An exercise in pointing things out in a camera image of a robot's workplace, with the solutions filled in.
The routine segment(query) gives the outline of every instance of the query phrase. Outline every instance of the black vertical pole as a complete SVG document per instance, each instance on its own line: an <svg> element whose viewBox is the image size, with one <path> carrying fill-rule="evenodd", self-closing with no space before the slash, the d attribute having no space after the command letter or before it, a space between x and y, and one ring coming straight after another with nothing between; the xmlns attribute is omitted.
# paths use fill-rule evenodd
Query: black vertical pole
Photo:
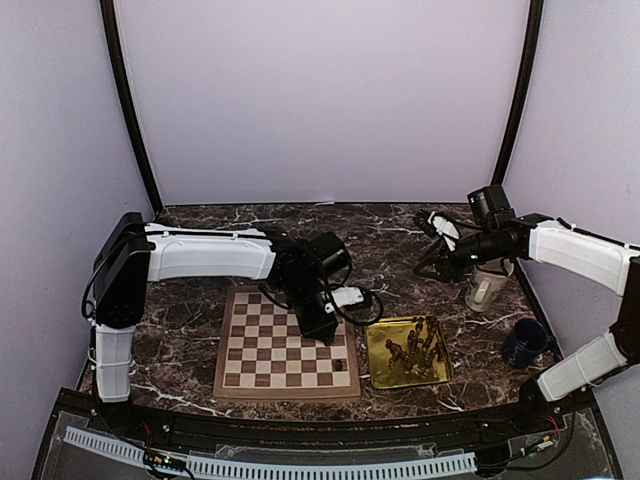
<svg viewBox="0 0 640 480"><path fill-rule="evenodd" d="M518 128L520 128L520 120L522 119L522 112L527 99L527 91L529 90L531 72L533 71L533 61L536 56L540 24L542 23L543 5L544 0L531 0L529 4L529 19L527 21L527 31L524 36L520 70L518 71L518 79L513 93L507 127L504 132L504 138L502 139L502 146L500 147L500 154L498 155L496 168L491 178L492 185L504 182L504 177L509 167L509 160L513 153L513 146L516 143L516 136L518 135Z"/></svg>
<svg viewBox="0 0 640 480"><path fill-rule="evenodd" d="M131 89L129 88L129 80L127 79L127 71L122 55L122 45L120 44L120 35L118 33L115 6L113 0L100 0L100 6L102 7L104 33L107 37L107 47L109 48L113 77L116 82L118 96L120 97L122 114L127 124L131 146L136 156L138 169L140 170L140 175L142 175L147 196L149 197L153 211L157 215L163 208L162 199L160 198L158 185L153 177L149 156L147 155L147 150L142 140L140 125L138 124L138 116L133 106L133 97L131 95Z"/></svg>

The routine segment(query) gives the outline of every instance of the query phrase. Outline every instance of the brass tray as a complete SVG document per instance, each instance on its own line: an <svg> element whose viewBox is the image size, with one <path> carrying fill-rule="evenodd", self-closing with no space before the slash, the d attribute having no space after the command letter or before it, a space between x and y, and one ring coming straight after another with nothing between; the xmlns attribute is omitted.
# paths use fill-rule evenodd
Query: brass tray
<svg viewBox="0 0 640 480"><path fill-rule="evenodd" d="M435 348L438 341L442 342L444 346L444 355L441 356L442 361L438 361L438 357L436 356L433 360L433 368L428 370L426 374L418 373L416 368L407 372L407 367L401 360L397 361L393 368L389 368L391 352L385 346L387 339L391 339L392 342L400 344L402 348L407 351L407 337L409 336L409 332L415 328L420 319L425 320L425 328L421 332L419 338L425 339L428 335L426 321L429 319L435 320L435 317L419 316L386 318L380 320L375 325L367 327L366 337L369 355L369 372L371 373L371 383L375 388L387 389L410 387L415 385L432 385L448 382L453 378L451 358L449 357L446 344L444 343L440 324L437 321L435 322L435 337L429 351ZM419 363L417 368L419 369L424 367L425 363L426 360L425 362L422 362L422 364Z"/></svg>

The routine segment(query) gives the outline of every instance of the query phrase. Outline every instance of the chessboard border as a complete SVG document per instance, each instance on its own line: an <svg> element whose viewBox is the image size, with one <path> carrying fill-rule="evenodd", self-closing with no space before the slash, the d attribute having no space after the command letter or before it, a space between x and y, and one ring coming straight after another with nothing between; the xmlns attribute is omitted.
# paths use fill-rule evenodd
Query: chessboard border
<svg viewBox="0 0 640 480"><path fill-rule="evenodd" d="M309 403L335 403L352 401L360 398L360 372L356 358L355 332L353 325L345 323L345 345L347 347L347 361L352 368L350 378L352 385L349 387L306 387L306 388L238 388L224 386L224 362L220 359L229 351L229 338L231 331L231 317L235 305L236 293L262 293L257 286L242 285L230 287L227 292L227 300L222 320L222 332L220 333L220 346L216 359L216 372L213 384L213 398L223 401L247 401L260 402L309 402Z"/></svg>

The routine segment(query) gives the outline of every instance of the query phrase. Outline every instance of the black metal frame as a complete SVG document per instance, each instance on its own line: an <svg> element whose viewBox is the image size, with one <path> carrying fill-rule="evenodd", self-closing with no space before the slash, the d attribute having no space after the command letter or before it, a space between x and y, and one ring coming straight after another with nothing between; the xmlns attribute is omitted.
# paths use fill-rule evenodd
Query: black metal frame
<svg viewBox="0 0 640 480"><path fill-rule="evenodd" d="M522 120L522 112L524 104L527 100L527 92L529 90L529 82L531 73L533 72L533 61L536 56L536 48L538 46L538 36L540 34L540 25L542 23L542 7L544 0L531 0L529 4L529 19L527 20L527 31L524 36L524 46L522 48L522 58L520 60L520 70L518 71L518 79L516 80L515 91L513 92L513 101L511 103L511 111L507 120L502 146L498 154L496 168L493 171L491 184L502 184L509 168L509 160L513 153L513 147L516 143L516 136L520 128Z"/></svg>
<svg viewBox="0 0 640 480"><path fill-rule="evenodd" d="M120 98L120 106L127 124L129 138L136 156L140 175L142 176L142 180L147 191L147 196L149 197L149 201L151 202L151 206L153 207L155 214L158 215L164 208L164 205L160 197L158 185L153 176L149 156L144 145L138 116L133 103L133 96L129 86L124 56L122 53L122 45L120 43L114 0L100 0L100 4L102 7L102 20L109 49L109 57L111 58L113 77L115 79L118 96ZM504 181L507 168L509 166L509 160L513 152L516 136L520 127L520 121L522 119L527 91L529 89L529 81L531 80L533 61L535 58L536 46L538 44L538 35L540 33L540 24L542 22L543 4L544 0L531 0L529 6L529 19L527 21L527 30L525 33L520 69L518 71L518 78L516 81L504 138L502 140L502 146L500 148L496 167L491 179L492 184L501 184Z"/></svg>
<svg viewBox="0 0 640 480"><path fill-rule="evenodd" d="M136 115L136 110L133 104L133 96L131 94L131 88L129 87L129 80L127 79L127 70L124 63L124 56L122 54L122 45L120 44L118 22L113 2L114 0L100 0L102 21L104 24L104 33L107 38L109 57L111 58L113 78L118 90L118 96L120 97L120 106L122 108L125 123L127 124L129 139L131 140L133 153L136 156L138 169L140 170L140 175L142 175L142 181L144 182L147 196L151 202L151 207L157 215L162 211L164 205L160 198L158 185L153 177L151 163L149 162L149 156L147 155L147 150L144 146L140 124L138 123L138 116Z"/></svg>
<svg viewBox="0 0 640 480"><path fill-rule="evenodd" d="M616 478L622 478L620 465L598 405L590 390L576 398L558 402L562 413L591 408ZM91 395L61 389L42 438L32 480L38 480L44 468L49 445L61 411L89 419L89 426L105 430ZM279 449L343 450L436 443L440 451L462 448L483 457L508 457L507 441L523 434L515 429L511 418L518 404L492 407L472 412L408 418L404 421L369 422L274 422L219 418L171 412L134 405L136 417L152 430L153 448L188 453L191 450L215 453L219 445L254 446ZM549 428L543 418L527 432ZM144 441L142 431L128 437Z"/></svg>

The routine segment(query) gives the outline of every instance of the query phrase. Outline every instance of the blue mug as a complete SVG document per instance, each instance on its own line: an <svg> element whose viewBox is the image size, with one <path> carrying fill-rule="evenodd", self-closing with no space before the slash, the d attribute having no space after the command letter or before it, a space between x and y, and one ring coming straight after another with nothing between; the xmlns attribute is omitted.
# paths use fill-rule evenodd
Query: blue mug
<svg viewBox="0 0 640 480"><path fill-rule="evenodd" d="M544 352L549 345L549 335L536 320L518 320L502 344L502 359L513 368L524 370Z"/></svg>

